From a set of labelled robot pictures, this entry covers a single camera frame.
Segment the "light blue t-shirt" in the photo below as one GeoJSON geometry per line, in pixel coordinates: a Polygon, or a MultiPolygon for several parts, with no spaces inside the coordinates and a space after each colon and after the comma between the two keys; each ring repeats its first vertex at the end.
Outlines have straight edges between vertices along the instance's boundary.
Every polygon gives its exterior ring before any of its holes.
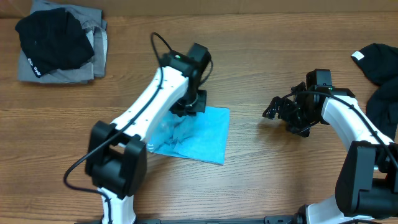
{"type": "Polygon", "coordinates": [[[195,116],[179,117],[168,112],[150,137],[147,150],[223,165],[229,119],[229,109],[210,106],[195,116]]]}

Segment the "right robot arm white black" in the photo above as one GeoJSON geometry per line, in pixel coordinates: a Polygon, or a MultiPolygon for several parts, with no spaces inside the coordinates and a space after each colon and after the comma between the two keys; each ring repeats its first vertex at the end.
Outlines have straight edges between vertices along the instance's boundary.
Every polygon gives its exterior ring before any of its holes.
{"type": "Polygon", "coordinates": [[[377,223],[397,216],[397,144],[370,122],[349,89],[301,83],[274,97],[262,115],[285,121],[301,137],[318,123],[330,125],[347,150],[335,193],[303,206],[294,223],[377,223]]]}

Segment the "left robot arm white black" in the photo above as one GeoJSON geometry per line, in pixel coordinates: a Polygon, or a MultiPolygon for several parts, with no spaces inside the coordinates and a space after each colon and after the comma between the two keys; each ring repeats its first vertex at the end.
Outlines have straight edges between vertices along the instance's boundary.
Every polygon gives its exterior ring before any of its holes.
{"type": "Polygon", "coordinates": [[[205,112],[202,74],[213,62],[207,48],[174,50],[160,59],[153,80],[141,96],[107,124],[98,121],[90,134],[85,172],[103,203],[100,223],[135,223],[133,196],[147,170],[146,144],[167,114],[179,117],[205,112]]]}

